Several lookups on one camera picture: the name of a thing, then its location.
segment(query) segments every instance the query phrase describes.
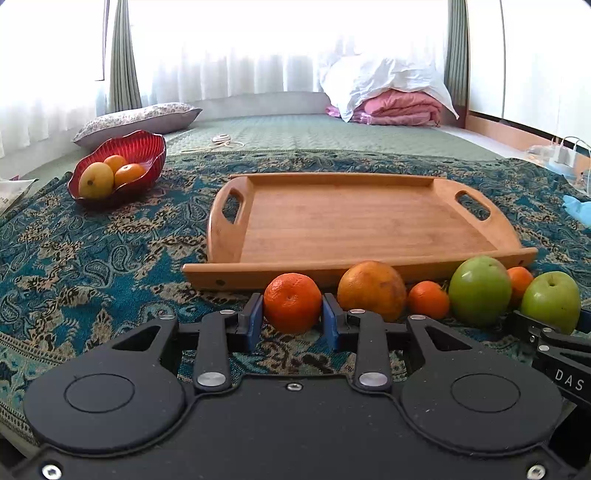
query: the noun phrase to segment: fruit bowl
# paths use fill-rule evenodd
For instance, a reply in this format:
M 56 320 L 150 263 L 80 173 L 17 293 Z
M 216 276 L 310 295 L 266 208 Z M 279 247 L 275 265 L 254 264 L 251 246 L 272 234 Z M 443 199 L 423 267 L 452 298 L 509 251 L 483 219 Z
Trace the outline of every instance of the fruit bowl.
M 86 168 L 94 162 L 102 162 L 107 157 L 117 154 L 124 156 L 129 163 L 139 163 L 146 172 L 140 178 L 116 188 L 107 198 L 96 200 L 81 197 L 78 184 Z M 121 205 L 154 186 L 165 160 L 166 142 L 162 135 L 138 130 L 124 137 L 111 138 L 78 162 L 68 182 L 68 192 L 77 203 L 86 208 L 100 209 Z

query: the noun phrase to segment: bed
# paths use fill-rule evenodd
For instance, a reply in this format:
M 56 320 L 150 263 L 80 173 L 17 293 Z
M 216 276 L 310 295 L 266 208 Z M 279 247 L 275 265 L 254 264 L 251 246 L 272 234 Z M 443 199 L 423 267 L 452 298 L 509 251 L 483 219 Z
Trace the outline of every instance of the bed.
M 245 146 L 182 153 L 220 133 Z M 232 173 L 377 171 L 462 181 L 503 210 L 524 245 L 541 249 L 537 271 L 569 272 L 589 304 L 588 233 L 561 210 L 568 184 L 535 165 L 437 128 L 346 124 L 324 115 L 198 121 L 166 137 L 163 175 L 139 202 L 101 215 L 80 210 L 64 172 L 81 155 L 69 155 L 32 172 L 44 186 L 0 219 L 0 432 L 25 455 L 36 446 L 22 400 L 44 371 L 162 312 L 193 322 L 245 302 L 241 294 L 195 291 L 180 272 L 185 262 L 206 261 L 209 206 Z M 463 331 L 527 361 L 515 339 Z M 254 355 L 232 358 L 234 380 L 246 371 L 351 372 L 349 355 L 332 354 L 316 333 L 294 339 L 266 327 L 263 337 Z M 392 355 L 393 376 L 403 380 L 404 364 Z M 183 358 L 181 379 L 190 378 L 191 363 Z

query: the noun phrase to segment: bamboo tray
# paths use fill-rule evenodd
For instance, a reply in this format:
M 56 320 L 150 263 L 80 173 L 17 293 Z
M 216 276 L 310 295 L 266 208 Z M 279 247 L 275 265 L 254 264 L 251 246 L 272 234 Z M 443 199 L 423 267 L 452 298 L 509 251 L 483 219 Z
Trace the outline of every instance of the bamboo tray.
M 479 220 L 457 200 L 467 194 L 490 215 Z M 222 209 L 240 207 L 234 222 Z M 185 264 L 198 290 L 262 290 L 277 275 L 299 272 L 336 287 L 363 260 L 392 265 L 410 283 L 451 278 L 475 255 L 507 268 L 527 265 L 503 213 L 482 193 L 435 177 L 371 173 L 269 173 L 234 176 L 216 195 L 205 264 Z

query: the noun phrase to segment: orange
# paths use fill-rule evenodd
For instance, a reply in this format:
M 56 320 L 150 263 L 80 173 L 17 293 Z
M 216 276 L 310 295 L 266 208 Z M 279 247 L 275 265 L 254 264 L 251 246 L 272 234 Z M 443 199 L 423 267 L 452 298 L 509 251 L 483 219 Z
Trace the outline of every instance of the orange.
M 410 313 L 441 320 L 449 312 L 449 297 L 437 283 L 422 281 L 408 293 L 408 310 Z
M 115 188 L 121 187 L 130 181 L 137 180 L 144 173 L 146 173 L 146 169 L 139 163 L 128 163 L 127 165 L 123 165 L 115 172 Z
M 507 270 L 511 279 L 511 304 L 517 305 L 523 294 L 534 281 L 534 276 L 524 267 L 513 267 Z
M 265 318 L 281 333 L 304 333 L 318 321 L 322 294 L 310 277 L 279 275 L 263 295 Z
M 407 295 L 396 270 L 368 260 L 345 272 L 336 296 L 343 310 L 370 310 L 379 313 L 386 322 L 395 322 L 404 309 Z
M 106 163 L 109 167 L 111 167 L 113 173 L 117 173 L 117 170 L 119 170 L 123 165 L 127 165 L 127 160 L 121 155 L 111 155 L 110 157 L 104 159 L 103 163 Z

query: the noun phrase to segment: sheer curtain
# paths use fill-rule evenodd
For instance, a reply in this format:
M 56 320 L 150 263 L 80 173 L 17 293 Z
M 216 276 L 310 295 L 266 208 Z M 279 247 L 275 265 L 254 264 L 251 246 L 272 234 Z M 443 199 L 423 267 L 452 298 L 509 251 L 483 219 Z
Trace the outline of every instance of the sheer curtain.
M 103 6 L 104 0 L 0 6 L 0 175 L 2 157 L 96 116 Z
M 142 103 L 319 92 L 342 55 L 445 70 L 447 0 L 129 0 Z

